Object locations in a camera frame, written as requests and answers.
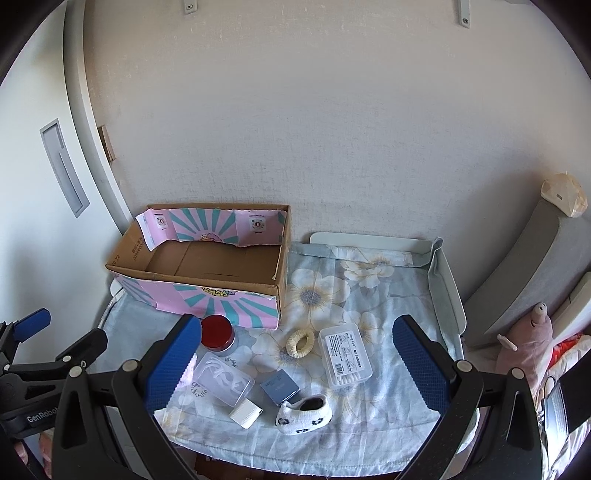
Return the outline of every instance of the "screw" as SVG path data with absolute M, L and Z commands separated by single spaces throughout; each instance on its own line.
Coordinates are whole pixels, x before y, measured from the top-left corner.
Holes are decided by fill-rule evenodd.
M 468 360 L 460 360 L 456 365 L 460 372 L 468 373 L 472 371 L 472 364 Z
M 127 360 L 121 368 L 124 372 L 132 372 L 138 368 L 138 362 L 137 360 Z
M 513 375 L 515 378 L 518 378 L 519 380 L 525 377 L 525 374 L 521 368 L 513 368 L 511 370 L 511 375 Z
M 70 376 L 72 378 L 76 378 L 82 375 L 82 367 L 76 365 L 75 367 L 70 368 Z

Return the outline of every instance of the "hair scrunchie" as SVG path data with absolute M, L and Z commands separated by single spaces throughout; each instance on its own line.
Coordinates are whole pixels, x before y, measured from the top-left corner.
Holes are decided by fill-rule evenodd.
M 301 350 L 297 349 L 297 344 L 302 338 L 306 339 L 306 344 L 302 347 Z M 293 358 L 304 358 L 308 353 L 312 351 L 314 347 L 314 330 L 310 328 L 302 328 L 300 330 L 296 330 L 294 333 L 291 334 L 289 339 L 287 340 L 287 344 L 285 346 L 287 353 L 289 356 Z

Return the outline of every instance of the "clear plastic lid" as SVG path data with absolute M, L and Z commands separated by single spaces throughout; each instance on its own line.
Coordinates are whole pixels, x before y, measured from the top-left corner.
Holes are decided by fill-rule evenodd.
M 203 355 L 195 367 L 193 381 L 231 407 L 246 397 L 255 383 L 250 375 L 211 352 Z
M 318 341 L 330 388 L 365 382 L 374 373 L 354 323 L 324 328 L 318 335 Z

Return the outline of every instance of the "red lid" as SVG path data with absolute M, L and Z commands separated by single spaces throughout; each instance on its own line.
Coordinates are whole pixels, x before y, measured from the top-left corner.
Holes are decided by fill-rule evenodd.
M 201 343 L 207 348 L 223 348 L 232 340 L 232 324 L 222 315 L 205 317 L 201 321 L 201 328 Z

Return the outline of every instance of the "plush pig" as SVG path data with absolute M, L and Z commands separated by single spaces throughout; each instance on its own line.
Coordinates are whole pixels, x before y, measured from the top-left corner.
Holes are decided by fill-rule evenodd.
M 497 335 L 503 348 L 496 359 L 496 373 L 513 367 L 525 372 L 532 391 L 537 391 L 552 356 L 552 321 L 548 307 L 538 303 L 511 327 L 507 336 Z

